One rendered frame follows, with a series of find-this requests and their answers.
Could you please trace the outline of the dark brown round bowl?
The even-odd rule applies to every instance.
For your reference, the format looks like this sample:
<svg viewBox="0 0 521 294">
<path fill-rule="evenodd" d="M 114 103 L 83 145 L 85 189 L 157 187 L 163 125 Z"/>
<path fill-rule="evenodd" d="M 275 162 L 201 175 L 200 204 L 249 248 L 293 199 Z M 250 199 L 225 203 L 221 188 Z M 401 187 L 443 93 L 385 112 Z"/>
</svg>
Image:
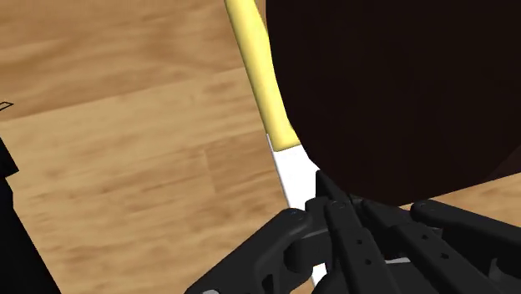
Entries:
<svg viewBox="0 0 521 294">
<path fill-rule="evenodd" d="M 346 193 L 521 172 L 521 0 L 266 0 L 266 22 L 291 126 Z"/>
</svg>

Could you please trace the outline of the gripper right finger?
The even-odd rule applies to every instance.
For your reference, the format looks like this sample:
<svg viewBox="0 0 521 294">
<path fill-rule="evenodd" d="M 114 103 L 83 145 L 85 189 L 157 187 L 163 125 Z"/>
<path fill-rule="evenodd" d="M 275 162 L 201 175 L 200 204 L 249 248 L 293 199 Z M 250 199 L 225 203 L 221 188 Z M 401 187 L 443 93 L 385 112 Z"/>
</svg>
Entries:
<svg viewBox="0 0 521 294">
<path fill-rule="evenodd" d="M 437 294 L 521 294 L 520 227 L 435 200 L 359 207 Z"/>
</svg>

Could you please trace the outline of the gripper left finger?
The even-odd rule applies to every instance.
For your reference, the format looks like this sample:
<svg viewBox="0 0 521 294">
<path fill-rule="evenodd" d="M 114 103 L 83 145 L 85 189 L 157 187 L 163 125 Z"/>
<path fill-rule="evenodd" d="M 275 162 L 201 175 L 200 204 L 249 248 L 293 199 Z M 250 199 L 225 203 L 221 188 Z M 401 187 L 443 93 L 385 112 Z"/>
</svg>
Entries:
<svg viewBox="0 0 521 294">
<path fill-rule="evenodd" d="M 311 294 L 401 294 L 352 201 L 324 174 L 305 210 L 279 212 L 185 294 L 291 294 L 317 264 L 330 265 Z"/>
</svg>

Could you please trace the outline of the yellow handled white knife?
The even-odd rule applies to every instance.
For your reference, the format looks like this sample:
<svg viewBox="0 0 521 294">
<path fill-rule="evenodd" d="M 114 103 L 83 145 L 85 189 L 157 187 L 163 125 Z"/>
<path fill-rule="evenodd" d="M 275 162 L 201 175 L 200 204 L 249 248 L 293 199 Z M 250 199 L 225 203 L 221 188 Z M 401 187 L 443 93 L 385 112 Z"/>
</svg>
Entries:
<svg viewBox="0 0 521 294">
<path fill-rule="evenodd" d="M 286 116 L 266 26 L 255 0 L 224 0 L 240 55 L 266 131 L 288 206 L 302 209 L 315 196 L 313 164 Z"/>
</svg>

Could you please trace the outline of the black robot stand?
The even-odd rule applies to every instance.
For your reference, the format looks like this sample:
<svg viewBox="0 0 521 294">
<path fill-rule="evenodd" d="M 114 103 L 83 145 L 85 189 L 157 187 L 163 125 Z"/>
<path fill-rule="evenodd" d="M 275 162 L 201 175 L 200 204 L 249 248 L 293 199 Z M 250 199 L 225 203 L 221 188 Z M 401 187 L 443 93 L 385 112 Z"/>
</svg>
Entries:
<svg viewBox="0 0 521 294">
<path fill-rule="evenodd" d="M 0 139 L 0 294 L 62 294 L 13 208 L 18 167 Z"/>
</svg>

